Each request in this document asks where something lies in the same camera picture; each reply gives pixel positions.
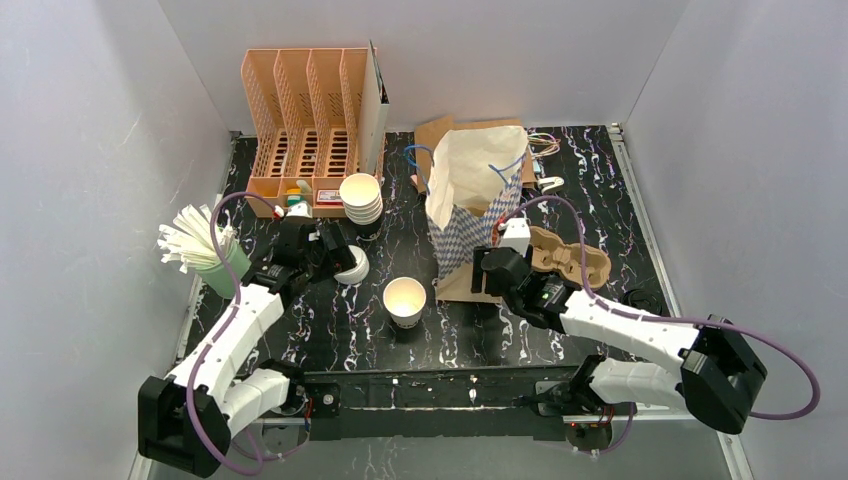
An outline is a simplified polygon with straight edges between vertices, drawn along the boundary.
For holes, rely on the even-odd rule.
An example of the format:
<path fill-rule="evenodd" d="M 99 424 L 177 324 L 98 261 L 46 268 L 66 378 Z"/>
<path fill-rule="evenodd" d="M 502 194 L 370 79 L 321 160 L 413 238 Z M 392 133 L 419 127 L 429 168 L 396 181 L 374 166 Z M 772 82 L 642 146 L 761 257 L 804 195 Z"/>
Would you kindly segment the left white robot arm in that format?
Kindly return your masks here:
<path fill-rule="evenodd" d="M 276 360 L 239 380 L 247 357 L 310 285 L 355 265 L 337 223 L 283 220 L 275 242 L 238 276 L 230 305 L 196 348 L 167 375 L 141 385 L 139 454 L 199 478 L 226 464 L 233 438 L 285 405 L 302 381 L 299 367 Z"/>

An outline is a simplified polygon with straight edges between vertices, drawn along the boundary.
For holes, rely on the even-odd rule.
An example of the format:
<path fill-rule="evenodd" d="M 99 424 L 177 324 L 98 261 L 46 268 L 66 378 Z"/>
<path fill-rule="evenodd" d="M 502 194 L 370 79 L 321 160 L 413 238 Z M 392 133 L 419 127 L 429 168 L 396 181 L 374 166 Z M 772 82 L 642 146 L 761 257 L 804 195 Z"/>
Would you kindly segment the blue checkered paper bag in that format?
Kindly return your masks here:
<path fill-rule="evenodd" d="M 412 144 L 404 154 L 426 194 L 436 299 L 497 303 L 471 291 L 473 255 L 493 245 L 497 222 L 520 203 L 523 166 L 532 159 L 527 131 L 519 125 L 449 130 L 435 147 Z"/>

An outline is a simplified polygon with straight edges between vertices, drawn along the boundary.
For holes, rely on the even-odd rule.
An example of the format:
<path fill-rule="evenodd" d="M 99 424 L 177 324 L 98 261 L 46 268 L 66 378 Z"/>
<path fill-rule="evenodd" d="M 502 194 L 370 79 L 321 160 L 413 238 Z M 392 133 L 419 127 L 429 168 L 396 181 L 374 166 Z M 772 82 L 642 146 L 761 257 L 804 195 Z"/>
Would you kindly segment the brown pulp cup carrier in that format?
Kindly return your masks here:
<path fill-rule="evenodd" d="M 557 273 L 564 280 L 582 285 L 581 258 L 585 255 L 586 277 L 591 290 L 597 291 L 609 280 L 612 263 L 601 249 L 579 243 L 566 244 L 555 233 L 530 227 L 531 265 L 534 271 Z"/>

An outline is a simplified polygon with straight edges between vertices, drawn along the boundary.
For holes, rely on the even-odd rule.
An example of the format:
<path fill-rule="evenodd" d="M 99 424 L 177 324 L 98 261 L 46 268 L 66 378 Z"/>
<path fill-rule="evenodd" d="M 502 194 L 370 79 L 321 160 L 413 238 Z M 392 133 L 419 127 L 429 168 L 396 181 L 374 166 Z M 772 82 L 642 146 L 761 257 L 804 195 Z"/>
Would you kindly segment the stack of white cup lids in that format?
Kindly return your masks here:
<path fill-rule="evenodd" d="M 362 248 L 356 245 L 350 245 L 349 250 L 355 260 L 355 266 L 349 270 L 335 274 L 334 279 L 343 285 L 356 285 L 361 283 L 368 275 L 370 263 Z"/>

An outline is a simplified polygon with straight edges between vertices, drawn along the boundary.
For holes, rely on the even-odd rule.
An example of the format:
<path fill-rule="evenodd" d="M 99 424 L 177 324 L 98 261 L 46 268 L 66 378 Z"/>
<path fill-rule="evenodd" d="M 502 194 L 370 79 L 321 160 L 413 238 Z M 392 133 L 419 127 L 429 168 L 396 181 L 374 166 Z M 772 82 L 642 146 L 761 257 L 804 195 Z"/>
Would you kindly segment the stack of white paper cups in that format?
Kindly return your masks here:
<path fill-rule="evenodd" d="M 381 230 L 384 203 L 380 182 L 372 175 L 356 173 L 339 187 L 345 215 L 363 241 L 375 240 Z"/>

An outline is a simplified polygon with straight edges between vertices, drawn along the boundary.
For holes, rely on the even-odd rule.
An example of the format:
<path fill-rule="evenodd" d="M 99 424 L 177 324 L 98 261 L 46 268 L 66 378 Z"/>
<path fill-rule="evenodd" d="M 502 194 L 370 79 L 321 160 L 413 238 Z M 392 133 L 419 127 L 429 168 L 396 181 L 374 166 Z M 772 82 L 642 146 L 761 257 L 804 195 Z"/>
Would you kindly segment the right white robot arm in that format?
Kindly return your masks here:
<path fill-rule="evenodd" d="M 740 433 L 768 375 L 747 340 L 727 320 L 655 321 L 588 293 L 553 273 L 537 272 L 510 247 L 478 247 L 472 292 L 501 298 L 530 325 L 588 338 L 637 356 L 622 362 L 588 357 L 566 397 L 586 409 L 641 403 L 685 410 L 723 433 Z"/>

